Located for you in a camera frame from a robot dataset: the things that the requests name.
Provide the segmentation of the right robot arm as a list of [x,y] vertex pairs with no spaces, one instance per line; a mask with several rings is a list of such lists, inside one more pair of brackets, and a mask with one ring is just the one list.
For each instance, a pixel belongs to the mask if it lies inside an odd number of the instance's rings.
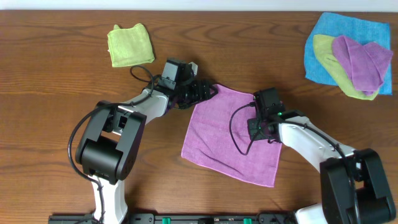
[[253,141],[266,139],[298,152],[320,173],[321,203],[294,212],[296,223],[387,223],[396,207],[379,154],[333,139],[300,111],[248,120]]

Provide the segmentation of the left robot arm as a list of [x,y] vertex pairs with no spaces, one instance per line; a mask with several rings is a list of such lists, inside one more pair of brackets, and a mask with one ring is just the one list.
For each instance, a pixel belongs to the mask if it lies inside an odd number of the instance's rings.
[[99,101],[68,140],[72,168],[93,185],[96,209],[92,223],[124,221],[124,180],[136,161],[145,126],[169,110],[189,109],[218,94],[211,81],[196,78],[193,62],[168,59],[159,75],[140,68],[148,75],[141,94],[120,103]]

